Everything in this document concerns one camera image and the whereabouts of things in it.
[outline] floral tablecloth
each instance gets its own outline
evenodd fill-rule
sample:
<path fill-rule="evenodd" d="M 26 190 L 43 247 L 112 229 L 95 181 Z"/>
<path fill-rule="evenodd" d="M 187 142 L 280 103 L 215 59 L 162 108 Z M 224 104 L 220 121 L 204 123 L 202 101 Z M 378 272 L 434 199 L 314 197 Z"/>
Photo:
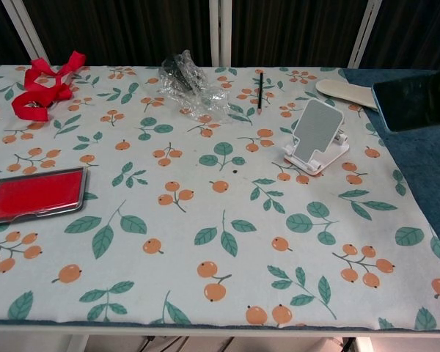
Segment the floral tablecloth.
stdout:
<path fill-rule="evenodd" d="M 155 67 L 84 67 L 42 124 L 11 109 L 24 69 L 0 66 L 0 177 L 89 182 L 79 212 L 0 226 L 0 322 L 440 330 L 440 241 L 362 108 L 316 91 L 341 70 L 206 68 L 230 92 L 217 122 Z M 282 151 L 310 98 L 351 146 L 317 177 Z"/>

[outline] blue cloth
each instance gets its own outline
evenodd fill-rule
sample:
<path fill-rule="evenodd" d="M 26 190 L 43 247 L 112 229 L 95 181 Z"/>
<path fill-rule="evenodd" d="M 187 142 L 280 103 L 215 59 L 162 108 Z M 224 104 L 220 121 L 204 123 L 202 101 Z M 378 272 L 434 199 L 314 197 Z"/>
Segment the blue cloth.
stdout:
<path fill-rule="evenodd" d="M 352 84 L 373 83 L 429 74 L 427 70 L 351 70 L 345 76 Z M 417 204 L 440 238 L 440 126 L 401 133 L 387 133 L 377 112 L 365 109 L 403 173 Z"/>

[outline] pencil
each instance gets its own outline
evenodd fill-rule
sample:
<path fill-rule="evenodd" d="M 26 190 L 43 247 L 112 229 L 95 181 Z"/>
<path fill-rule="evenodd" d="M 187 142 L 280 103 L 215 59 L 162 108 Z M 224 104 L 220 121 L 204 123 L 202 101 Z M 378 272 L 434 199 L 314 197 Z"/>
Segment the pencil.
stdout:
<path fill-rule="evenodd" d="M 261 112 L 263 112 L 263 110 L 261 109 L 262 105 L 263 105 L 263 76 L 264 73 L 261 72 L 260 76 L 259 76 L 259 101 L 257 102 L 257 114 L 261 115 Z"/>

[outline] red bow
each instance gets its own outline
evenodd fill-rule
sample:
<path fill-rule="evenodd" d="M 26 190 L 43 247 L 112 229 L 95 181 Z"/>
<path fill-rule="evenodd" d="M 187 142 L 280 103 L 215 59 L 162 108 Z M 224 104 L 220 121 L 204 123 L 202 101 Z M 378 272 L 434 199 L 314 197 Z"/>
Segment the red bow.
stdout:
<path fill-rule="evenodd" d="M 27 92 L 19 95 L 12 102 L 16 116 L 22 120 L 48 121 L 48 106 L 50 106 L 54 100 L 68 100 L 72 97 L 69 86 L 62 83 L 62 77 L 68 73 L 75 72 L 83 66 L 86 58 L 85 55 L 74 51 L 72 55 L 70 55 L 68 62 L 56 73 L 43 58 L 32 60 L 32 68 L 27 70 L 24 75 L 24 89 Z M 35 81 L 41 73 L 55 77 L 55 85 L 47 88 L 36 83 Z M 30 106 L 31 104 L 39 104 L 40 107 Z"/>

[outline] black phone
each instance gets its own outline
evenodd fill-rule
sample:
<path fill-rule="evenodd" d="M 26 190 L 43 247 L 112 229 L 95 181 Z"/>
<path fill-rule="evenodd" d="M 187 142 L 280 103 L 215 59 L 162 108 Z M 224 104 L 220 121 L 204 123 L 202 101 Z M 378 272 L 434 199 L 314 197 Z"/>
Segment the black phone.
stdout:
<path fill-rule="evenodd" d="M 440 72 L 375 83 L 372 92 L 391 132 L 440 124 Z"/>

